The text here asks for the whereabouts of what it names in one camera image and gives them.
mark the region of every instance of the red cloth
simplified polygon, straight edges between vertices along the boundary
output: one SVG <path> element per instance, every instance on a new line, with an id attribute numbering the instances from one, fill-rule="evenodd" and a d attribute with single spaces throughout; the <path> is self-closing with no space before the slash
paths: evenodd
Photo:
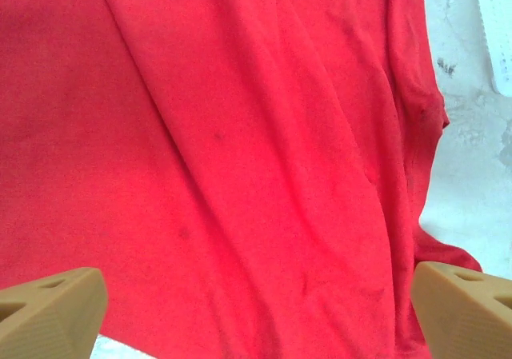
<path id="1" fill-rule="evenodd" d="M 79 266 L 163 358 L 428 357 L 423 0 L 0 0 L 0 286 Z"/>

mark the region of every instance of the red t-shirt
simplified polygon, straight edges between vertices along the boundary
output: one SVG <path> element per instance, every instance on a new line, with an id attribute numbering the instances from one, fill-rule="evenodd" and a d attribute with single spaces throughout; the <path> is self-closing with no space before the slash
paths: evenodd
<path id="1" fill-rule="evenodd" d="M 102 270 L 163 358 L 424 358 L 423 0 L 0 0 L 0 286 Z"/>

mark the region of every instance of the white surface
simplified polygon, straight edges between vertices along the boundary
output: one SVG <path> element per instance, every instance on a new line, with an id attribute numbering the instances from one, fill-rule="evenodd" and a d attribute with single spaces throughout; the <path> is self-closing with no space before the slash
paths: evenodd
<path id="1" fill-rule="evenodd" d="M 486 34 L 494 89 L 512 97 L 512 0 L 478 0 Z"/>
<path id="2" fill-rule="evenodd" d="M 426 15 L 451 125 L 436 155 L 422 224 L 467 249 L 487 273 L 512 279 L 512 98 L 491 87 L 477 0 L 426 0 Z"/>

